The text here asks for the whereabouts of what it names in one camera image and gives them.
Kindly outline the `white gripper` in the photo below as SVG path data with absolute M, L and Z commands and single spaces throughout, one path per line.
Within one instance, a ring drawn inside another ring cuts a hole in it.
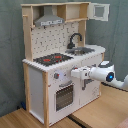
M 89 69 L 88 68 L 78 68 L 71 71 L 71 76 L 79 78 L 81 80 L 89 79 Z

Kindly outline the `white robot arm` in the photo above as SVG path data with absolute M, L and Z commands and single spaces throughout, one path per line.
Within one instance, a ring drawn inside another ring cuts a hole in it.
M 128 91 L 128 75 L 124 81 L 118 81 L 115 77 L 114 65 L 109 61 L 103 61 L 98 66 L 84 66 L 71 71 L 71 76 L 81 80 L 93 79 L 113 87 Z

